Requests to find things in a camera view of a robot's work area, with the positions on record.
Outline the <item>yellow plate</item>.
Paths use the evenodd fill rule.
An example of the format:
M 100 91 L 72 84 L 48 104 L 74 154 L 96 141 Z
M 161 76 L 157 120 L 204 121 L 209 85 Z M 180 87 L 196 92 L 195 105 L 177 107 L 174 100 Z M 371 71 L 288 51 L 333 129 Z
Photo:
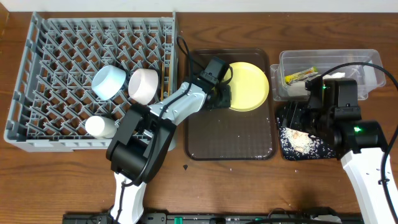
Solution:
M 247 112 L 260 107 L 269 94 L 269 81 L 266 74 L 257 66 L 248 62 L 234 62 L 230 64 L 223 81 L 231 81 L 232 110 Z

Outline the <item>green orange snack wrapper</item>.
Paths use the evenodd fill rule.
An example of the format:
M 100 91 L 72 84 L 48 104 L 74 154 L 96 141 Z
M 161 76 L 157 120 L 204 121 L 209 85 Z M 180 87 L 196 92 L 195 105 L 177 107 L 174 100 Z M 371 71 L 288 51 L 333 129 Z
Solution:
M 301 72 L 293 73 L 291 75 L 287 75 L 284 78 L 284 81 L 287 85 L 292 85 L 293 83 L 304 81 L 310 77 L 313 77 L 318 74 L 317 67 L 310 67 Z

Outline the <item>wooden chopstick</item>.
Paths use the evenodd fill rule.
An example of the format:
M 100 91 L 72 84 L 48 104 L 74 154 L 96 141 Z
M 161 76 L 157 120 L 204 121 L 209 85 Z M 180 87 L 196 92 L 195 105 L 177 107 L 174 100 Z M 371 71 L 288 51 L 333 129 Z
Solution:
M 165 65 L 162 63 L 160 76 L 160 100 L 164 100 L 164 75 L 165 75 Z
M 165 91 L 167 93 L 167 96 L 170 96 L 170 84 L 171 84 L 171 72 L 170 72 L 170 64 L 167 65 L 165 68 L 165 81 L 167 82 L 165 84 Z

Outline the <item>white shallow bowl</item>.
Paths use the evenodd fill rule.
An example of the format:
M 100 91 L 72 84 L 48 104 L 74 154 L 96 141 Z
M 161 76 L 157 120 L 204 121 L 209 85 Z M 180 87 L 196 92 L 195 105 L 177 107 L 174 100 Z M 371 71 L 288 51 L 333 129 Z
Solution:
M 130 77 L 129 96 L 134 101 L 147 105 L 155 96 L 158 84 L 159 77 L 155 70 L 139 68 Z

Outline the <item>light blue bowl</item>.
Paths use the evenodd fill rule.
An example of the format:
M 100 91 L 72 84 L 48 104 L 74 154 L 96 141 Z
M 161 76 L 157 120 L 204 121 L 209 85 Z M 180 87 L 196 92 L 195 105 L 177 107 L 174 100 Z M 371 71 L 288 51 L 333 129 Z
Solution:
M 106 65 L 94 76 L 91 88 L 101 100 L 108 100 L 122 88 L 125 80 L 124 70 L 113 65 Z

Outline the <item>white napkin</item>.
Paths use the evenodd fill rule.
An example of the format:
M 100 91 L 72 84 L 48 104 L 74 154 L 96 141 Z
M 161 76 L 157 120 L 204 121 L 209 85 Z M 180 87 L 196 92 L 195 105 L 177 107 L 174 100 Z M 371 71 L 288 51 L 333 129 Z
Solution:
M 336 72 L 331 75 L 327 74 L 323 77 L 323 79 L 333 79 L 333 78 L 344 78 L 345 73 L 344 72 Z

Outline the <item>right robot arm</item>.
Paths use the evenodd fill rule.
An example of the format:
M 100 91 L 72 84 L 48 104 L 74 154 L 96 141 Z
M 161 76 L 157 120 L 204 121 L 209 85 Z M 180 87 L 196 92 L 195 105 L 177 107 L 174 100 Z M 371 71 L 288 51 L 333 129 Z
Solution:
M 283 156 L 291 161 L 338 159 L 354 188 L 365 223 L 397 223 L 397 186 L 386 141 L 356 102 L 291 101 L 277 112 Z

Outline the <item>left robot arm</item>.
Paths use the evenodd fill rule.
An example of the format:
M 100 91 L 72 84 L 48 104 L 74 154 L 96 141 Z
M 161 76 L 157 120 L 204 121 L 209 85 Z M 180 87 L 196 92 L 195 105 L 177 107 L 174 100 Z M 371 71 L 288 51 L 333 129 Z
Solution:
M 202 108 L 229 108 L 229 81 L 192 78 L 165 100 L 134 103 L 124 115 L 106 151 L 116 179 L 109 223 L 137 223 L 143 214 L 146 185 L 160 170 L 177 126 Z

